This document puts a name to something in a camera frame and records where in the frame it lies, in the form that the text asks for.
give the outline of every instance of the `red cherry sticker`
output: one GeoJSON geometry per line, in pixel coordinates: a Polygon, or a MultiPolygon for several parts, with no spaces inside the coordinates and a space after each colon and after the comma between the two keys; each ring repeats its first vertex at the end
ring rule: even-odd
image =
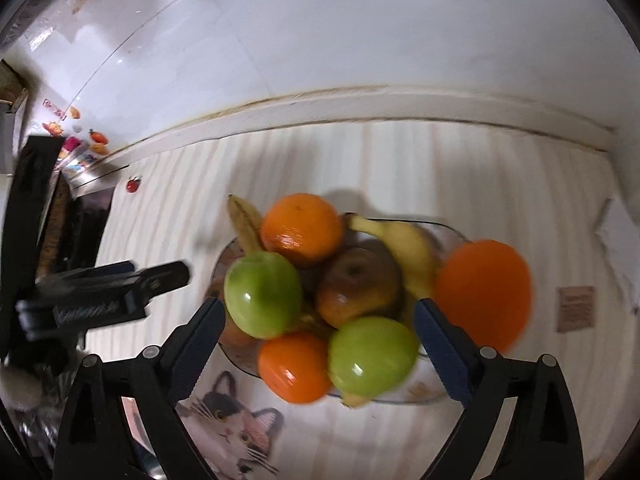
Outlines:
{"type": "Polygon", "coordinates": [[[139,178],[130,178],[127,182],[127,191],[130,193],[135,193],[140,187],[140,179],[139,178]]]}

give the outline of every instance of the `tabletop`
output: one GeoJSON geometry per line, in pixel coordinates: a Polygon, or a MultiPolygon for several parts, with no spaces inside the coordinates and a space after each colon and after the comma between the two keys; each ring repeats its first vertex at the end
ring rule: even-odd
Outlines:
{"type": "MultiPolygon", "coordinates": [[[[636,336],[635,320],[593,234],[605,200],[620,193],[605,153],[497,126],[365,121],[207,140],[140,160],[121,173],[97,265],[131,259],[146,267],[183,259],[192,279],[153,300],[146,320],[91,331],[88,349],[104,360],[161,344],[200,306],[216,259],[234,237],[225,211],[229,193],[264,212],[277,197],[312,192],[340,212],[439,219],[468,238],[517,248],[532,271],[534,307],[508,356],[557,357],[585,462],[599,457],[624,409],[636,336]],[[130,194],[125,182],[132,176],[142,183],[130,194]],[[594,286],[593,328],[556,331],[558,288],[564,286],[594,286]]],[[[235,369],[219,349],[193,397],[224,386],[216,381],[225,370],[249,412],[260,417],[271,408],[271,423],[284,421],[269,456],[281,479],[419,478],[462,412],[450,399],[427,406],[373,403],[358,410],[332,398],[289,405],[235,369]]],[[[490,472],[512,409],[507,401],[476,477],[490,472]]],[[[262,468],[252,474],[273,478],[262,468]]]]}

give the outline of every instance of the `tangerine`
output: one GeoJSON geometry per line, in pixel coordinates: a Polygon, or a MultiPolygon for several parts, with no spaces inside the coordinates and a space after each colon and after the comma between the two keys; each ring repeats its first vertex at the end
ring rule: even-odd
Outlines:
{"type": "Polygon", "coordinates": [[[296,267],[310,267],[335,253],[342,244],[344,225],[330,203],[310,193],[278,200],[262,220],[264,248],[282,254],[296,267]]]}
{"type": "Polygon", "coordinates": [[[436,277],[433,299],[453,325],[478,346],[507,351],[531,311],[529,267],[518,252],[495,240],[465,244],[436,277]]]}
{"type": "Polygon", "coordinates": [[[270,390],[293,404],[308,404],[332,388],[327,372],[328,346],[309,332],[285,334],[265,341],[258,372],[270,390]]]}

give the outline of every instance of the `cat illustration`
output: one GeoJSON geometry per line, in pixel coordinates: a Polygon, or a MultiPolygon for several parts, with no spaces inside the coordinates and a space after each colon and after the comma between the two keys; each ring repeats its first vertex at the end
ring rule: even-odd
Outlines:
{"type": "Polygon", "coordinates": [[[267,458],[284,424],[275,408],[251,412],[236,398],[236,380],[222,372],[212,390],[176,411],[203,458],[220,480],[246,480],[255,466],[275,475],[267,458]]]}

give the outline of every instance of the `green apple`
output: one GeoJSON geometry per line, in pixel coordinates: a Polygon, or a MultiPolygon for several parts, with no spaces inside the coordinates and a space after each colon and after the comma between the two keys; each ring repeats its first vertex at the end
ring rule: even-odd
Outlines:
{"type": "Polygon", "coordinates": [[[300,277],[278,253],[249,254],[226,272],[225,304],[246,334],[258,339],[281,336],[302,312],[300,277]]]}
{"type": "Polygon", "coordinates": [[[418,338],[379,316],[344,324],[329,342],[329,377],[340,391],[374,397],[398,386],[418,357],[418,338]]]}

